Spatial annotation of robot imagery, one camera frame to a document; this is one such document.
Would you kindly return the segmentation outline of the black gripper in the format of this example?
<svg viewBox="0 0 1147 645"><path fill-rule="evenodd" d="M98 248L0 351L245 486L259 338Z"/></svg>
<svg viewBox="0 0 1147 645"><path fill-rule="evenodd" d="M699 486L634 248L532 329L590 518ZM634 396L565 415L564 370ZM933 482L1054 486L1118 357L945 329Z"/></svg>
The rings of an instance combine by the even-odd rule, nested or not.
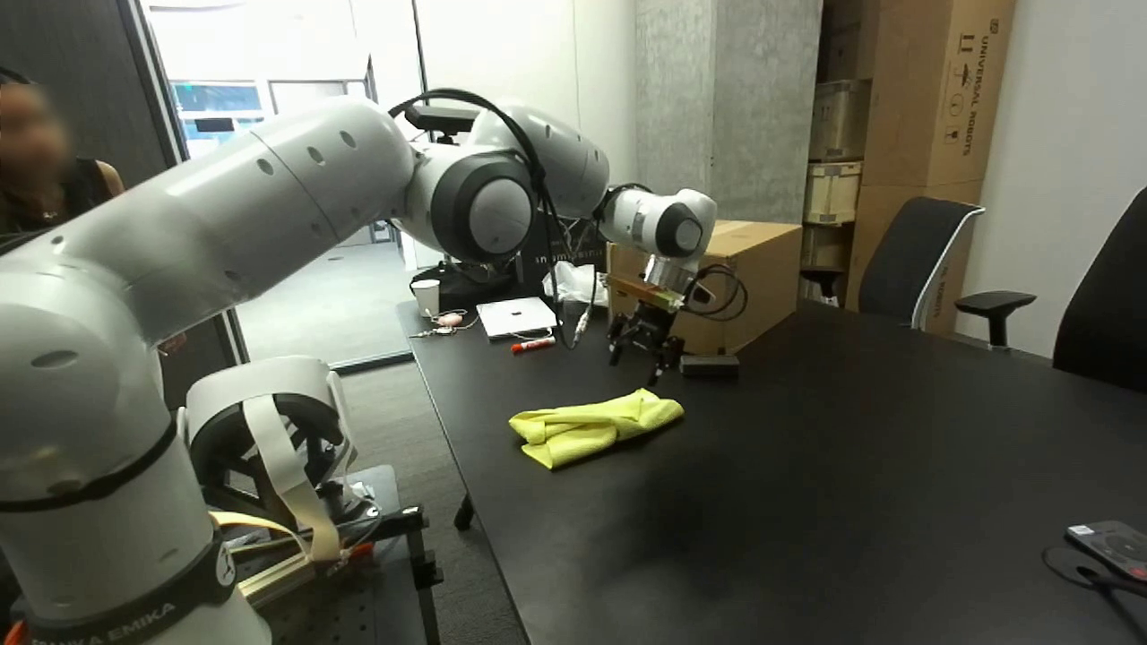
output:
<svg viewBox="0 0 1147 645"><path fill-rule="evenodd" d="M632 276L608 276L608 292L626 301L626 310L608 323L605 370L634 374L640 351L656 362L649 384L682 374L685 341L675 320L685 310L685 292Z"/></svg>

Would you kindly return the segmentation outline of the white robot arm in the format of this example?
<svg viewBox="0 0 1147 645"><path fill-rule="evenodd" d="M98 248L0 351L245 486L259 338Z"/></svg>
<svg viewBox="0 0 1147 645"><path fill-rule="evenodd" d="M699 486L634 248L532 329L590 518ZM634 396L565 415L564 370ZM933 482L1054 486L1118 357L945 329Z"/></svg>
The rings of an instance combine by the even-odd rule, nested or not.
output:
<svg viewBox="0 0 1147 645"><path fill-rule="evenodd" d="M502 262L557 223L675 266L717 202L614 181L605 155L532 107L455 142L342 98L276 116L0 258L0 547L27 645L270 645L234 580L157 344L266 292L367 223Z"/></svg>

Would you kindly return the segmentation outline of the robot base mount stand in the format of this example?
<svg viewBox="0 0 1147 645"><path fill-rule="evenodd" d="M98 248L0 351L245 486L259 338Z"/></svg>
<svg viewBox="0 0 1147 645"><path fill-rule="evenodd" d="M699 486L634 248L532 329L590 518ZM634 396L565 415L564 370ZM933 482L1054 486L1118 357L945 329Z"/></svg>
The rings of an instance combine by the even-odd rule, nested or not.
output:
<svg viewBox="0 0 1147 645"><path fill-rule="evenodd" d="M196 381L180 438L240 561L238 590L272 606L397 553L419 626L442 645L425 512L397 503L392 467L357 470L342 376L318 357L246 362Z"/></svg>

